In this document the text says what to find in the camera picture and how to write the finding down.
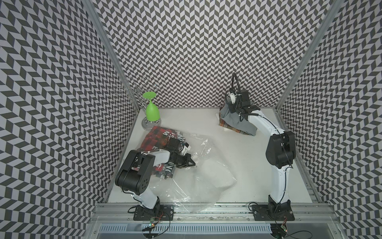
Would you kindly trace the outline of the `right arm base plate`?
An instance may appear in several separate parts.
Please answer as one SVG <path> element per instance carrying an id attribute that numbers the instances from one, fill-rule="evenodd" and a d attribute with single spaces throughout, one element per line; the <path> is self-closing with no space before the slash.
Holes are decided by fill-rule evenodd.
<path id="1" fill-rule="evenodd" d="M 294 221 L 295 216 L 291 206 L 282 204 L 280 206 L 251 205 L 255 221 Z"/>

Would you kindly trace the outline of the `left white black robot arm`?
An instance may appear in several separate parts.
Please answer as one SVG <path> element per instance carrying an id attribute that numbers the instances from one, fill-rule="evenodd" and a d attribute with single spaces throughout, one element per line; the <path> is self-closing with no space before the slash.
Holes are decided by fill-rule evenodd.
<path id="1" fill-rule="evenodd" d="M 153 169 L 162 164 L 177 168 L 196 165 L 189 153 L 181 155 L 166 149 L 131 150 L 117 173 L 115 185 L 123 193 L 131 194 L 141 207 L 153 210 L 159 204 L 159 198 L 149 188 L 149 182 Z"/>

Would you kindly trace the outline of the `plaid flannel shirt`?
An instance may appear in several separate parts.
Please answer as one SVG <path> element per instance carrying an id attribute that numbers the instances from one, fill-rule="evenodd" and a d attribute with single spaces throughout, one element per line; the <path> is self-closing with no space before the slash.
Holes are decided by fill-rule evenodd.
<path id="1" fill-rule="evenodd" d="M 219 119 L 219 126 L 223 127 L 224 130 L 231 130 L 231 131 L 234 131 L 234 132 L 239 133 L 239 134 L 247 135 L 246 132 L 228 125 L 223 119 Z"/>

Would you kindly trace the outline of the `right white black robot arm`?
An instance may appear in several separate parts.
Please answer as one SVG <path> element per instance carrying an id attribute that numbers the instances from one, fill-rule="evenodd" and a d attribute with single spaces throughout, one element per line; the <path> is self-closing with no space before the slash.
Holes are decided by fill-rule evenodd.
<path id="1" fill-rule="evenodd" d="M 260 108 L 249 101 L 248 91 L 231 88 L 226 102 L 231 113 L 240 121 L 247 121 L 268 137 L 266 159 L 272 166 L 272 190 L 269 195 L 268 211 L 272 218 L 290 209 L 288 195 L 289 172 L 296 157 L 295 134 L 286 131 L 269 120 Z"/>

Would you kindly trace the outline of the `clear plastic vacuum bag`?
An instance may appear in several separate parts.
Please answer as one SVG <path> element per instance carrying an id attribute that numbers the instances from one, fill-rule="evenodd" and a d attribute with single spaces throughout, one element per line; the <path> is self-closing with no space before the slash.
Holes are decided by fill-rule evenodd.
<path id="1" fill-rule="evenodd" d="M 198 154 L 200 160 L 194 161 L 196 166 L 193 167 L 175 167 L 173 178 L 160 179 L 152 175 L 149 188 L 159 197 L 162 204 L 202 204 L 194 210 L 197 213 L 222 199 L 237 184 L 237 179 L 230 163 L 209 136 L 180 132 L 191 146 L 188 153 L 191 156 Z M 137 149 L 147 134 L 148 132 L 145 132 L 141 136 Z"/>

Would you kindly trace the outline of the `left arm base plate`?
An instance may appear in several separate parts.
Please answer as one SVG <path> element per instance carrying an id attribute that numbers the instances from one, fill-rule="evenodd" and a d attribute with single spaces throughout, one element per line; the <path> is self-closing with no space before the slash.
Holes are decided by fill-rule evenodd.
<path id="1" fill-rule="evenodd" d="M 140 205 L 136 206 L 133 220 L 134 221 L 150 221 L 152 218 L 164 221 L 173 221 L 174 218 L 174 207 L 171 205 L 157 205 L 154 209 L 147 209 Z"/>

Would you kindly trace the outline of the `dark grey garment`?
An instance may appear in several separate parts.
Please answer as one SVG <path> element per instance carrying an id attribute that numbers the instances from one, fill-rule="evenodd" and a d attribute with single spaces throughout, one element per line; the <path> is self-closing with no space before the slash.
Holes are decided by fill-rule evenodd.
<path id="1" fill-rule="evenodd" d="M 246 132 L 247 135 L 256 135 L 257 128 L 247 120 L 240 121 L 239 115 L 237 113 L 231 113 L 227 105 L 224 105 L 220 109 L 219 118 L 223 119 L 228 125 Z"/>

